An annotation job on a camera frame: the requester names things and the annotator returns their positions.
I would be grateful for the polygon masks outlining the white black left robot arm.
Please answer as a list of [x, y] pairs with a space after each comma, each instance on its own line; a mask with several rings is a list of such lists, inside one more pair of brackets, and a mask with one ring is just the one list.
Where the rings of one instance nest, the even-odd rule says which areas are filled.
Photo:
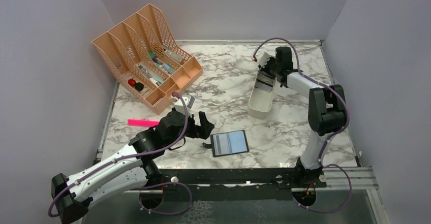
[[59, 217], [62, 223], [73, 223], [86, 215], [96, 190], [116, 177], [134, 168], [150, 168], [141, 176], [141, 183], [149, 189], [160, 182], [153, 159], [174, 150], [174, 145], [184, 139], [208, 139], [214, 124], [204, 112], [199, 112], [199, 125], [194, 116], [172, 110], [156, 126], [139, 132], [130, 142], [109, 158], [73, 175], [59, 173], [51, 179], [52, 202], [49, 217]]

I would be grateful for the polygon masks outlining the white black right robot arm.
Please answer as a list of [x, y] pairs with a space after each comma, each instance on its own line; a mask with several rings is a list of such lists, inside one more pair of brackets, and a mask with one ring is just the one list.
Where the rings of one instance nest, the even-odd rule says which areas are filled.
[[323, 158], [332, 138], [346, 129], [349, 115], [340, 85], [328, 85], [293, 67], [294, 51], [290, 47], [277, 47], [275, 55], [264, 53], [257, 60], [259, 71], [276, 79], [281, 87], [292, 89], [308, 98], [307, 120], [311, 128], [308, 143], [294, 168], [293, 180], [307, 186], [321, 175]]

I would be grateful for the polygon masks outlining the black leather card holder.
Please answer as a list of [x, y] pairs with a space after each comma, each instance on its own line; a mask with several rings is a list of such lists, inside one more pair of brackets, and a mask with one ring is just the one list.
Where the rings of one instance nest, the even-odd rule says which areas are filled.
[[202, 143], [205, 149], [211, 149], [213, 157], [249, 152], [245, 130], [212, 134], [210, 143]]

